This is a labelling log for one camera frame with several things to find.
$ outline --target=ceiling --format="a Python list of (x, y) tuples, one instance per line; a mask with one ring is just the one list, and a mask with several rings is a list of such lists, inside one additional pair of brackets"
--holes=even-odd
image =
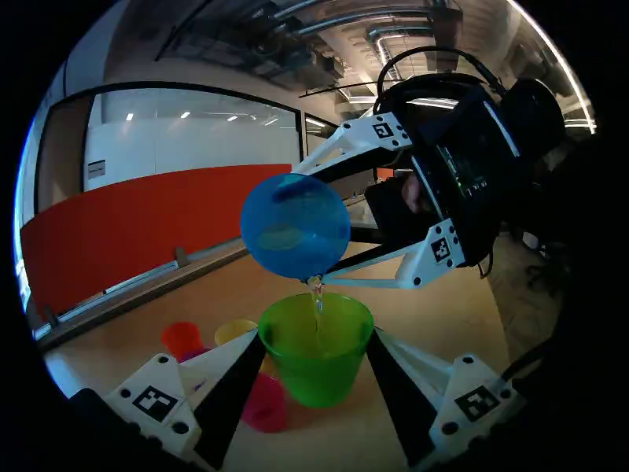
[[(157, 60), (220, 64), (300, 93), (373, 81), (387, 59), (416, 46), (454, 46), (507, 87), (524, 76), (540, 79), (567, 119), (584, 118), (588, 103), (579, 102), (561, 63), (507, 0), (132, 0), (117, 36), (119, 55), (130, 42), (151, 43)], [(448, 70), (477, 75), (464, 59), (432, 53), (399, 62), (389, 79)], [(373, 96), (375, 86), (332, 93), (341, 114), (359, 112), (369, 104), (351, 97)]]

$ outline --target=table surface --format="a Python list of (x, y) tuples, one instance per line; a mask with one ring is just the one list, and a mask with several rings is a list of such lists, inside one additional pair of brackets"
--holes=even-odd
[[(348, 254), (370, 245), (351, 243)], [(360, 278), (395, 274), (395, 260), (357, 272)], [(207, 345), (224, 322), (258, 321), (275, 301), (304, 286), (262, 269), (250, 256), (121, 315), (46, 354), (62, 391), (89, 386), (101, 395), (158, 352), (162, 330), (175, 321), (196, 323)], [(418, 348), (453, 360), (473, 352), (496, 371), (508, 365), (498, 309), (475, 268), (456, 269), (419, 290), (329, 286), (364, 303), (377, 326)], [(384, 399), (365, 359), (349, 397), (340, 405), (309, 409), (289, 401), (289, 429), (263, 434), (243, 422), (223, 470), (408, 470)]]

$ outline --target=black cable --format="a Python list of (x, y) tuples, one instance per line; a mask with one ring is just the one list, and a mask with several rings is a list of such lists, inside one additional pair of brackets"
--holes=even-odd
[(552, 339), (553, 338), (549, 337), (545, 341), (542, 341), (541, 343), (536, 345), (530, 351), (526, 352), (518, 360), (514, 361), (510, 366), (508, 366), (506, 370), (502, 372), (500, 378), (507, 382), (519, 371), (531, 365), (536, 360), (539, 360), (544, 354), (548, 352), (548, 348), (550, 347)]
[(413, 54), (417, 54), (417, 53), (429, 53), (429, 52), (447, 52), (447, 53), (454, 53), (454, 54), (458, 54), (459, 56), (464, 57), (471, 65), (474, 66), (474, 68), (483, 76), (483, 78), (485, 80), (487, 80), (487, 83), (489, 84), (489, 87), (494, 90), (497, 94), (499, 95), (504, 95), (504, 93), (506, 93), (506, 89), (505, 87), (502, 86), (502, 84), (499, 82), (499, 80), (496, 78), (496, 76), (494, 76), (490, 70), (488, 68), (486, 68), (484, 66), (484, 64), (482, 62), (480, 62), (478, 59), (476, 59), (472, 54), (463, 52), (461, 50), (458, 50), (454, 47), (447, 47), (447, 46), (421, 46), (421, 47), (414, 47), (413, 49), (409, 49), (404, 51), (403, 53), (398, 54), (397, 56), (393, 57), (389, 62), (387, 62), (384, 67), (382, 68), (382, 70), (380, 70), (380, 75), (378, 76), (378, 80), (377, 80), (377, 92), (378, 92), (378, 97), (382, 96), (384, 94), (384, 78), (387, 75), (387, 72), (389, 71), (389, 69), (391, 67), (393, 67), (395, 64), (397, 64), (398, 62), (400, 62), (402, 59), (406, 59), (409, 56), (412, 56)]
[[(400, 80), (385, 80), (385, 82), (404, 82), (404, 79), (400, 79)], [(309, 94), (308, 92), (300, 95), (297, 98), (304, 98), (304, 97), (311, 97), (312, 95), (318, 95), (318, 94), (323, 94), (325, 92), (334, 92), (336, 90), (341, 90), (344, 88), (352, 88), (352, 87), (358, 87), (361, 85), (370, 85), (371, 83), (377, 83), (376, 80), (372, 80), (371, 82), (360, 82), (360, 83), (351, 83), (350, 85), (339, 85), (338, 87), (330, 87), (330, 88), (326, 88), (323, 90), (319, 90), (318, 92), (313, 92), (312, 94)]]

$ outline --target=water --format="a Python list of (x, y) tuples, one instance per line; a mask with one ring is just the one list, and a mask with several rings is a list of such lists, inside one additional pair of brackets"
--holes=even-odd
[(321, 341), (323, 322), (323, 282), (321, 282), (321, 277), (315, 275), (307, 280), (306, 285), (308, 285), (308, 288), (310, 289), (312, 294), (312, 306), (314, 312), (314, 335), (317, 339), (317, 346), (320, 353), (324, 357), (326, 357), (327, 353)]
[(323, 283), (321, 277), (315, 275), (306, 282), (312, 294), (312, 304), (314, 308), (314, 331), (319, 332), (323, 316)]

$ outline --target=blue cup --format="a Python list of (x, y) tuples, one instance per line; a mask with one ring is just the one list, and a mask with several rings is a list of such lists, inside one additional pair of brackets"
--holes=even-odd
[(339, 195), (301, 174), (260, 183), (241, 213), (247, 249), (268, 271), (307, 280), (325, 274), (345, 253), (350, 219)]

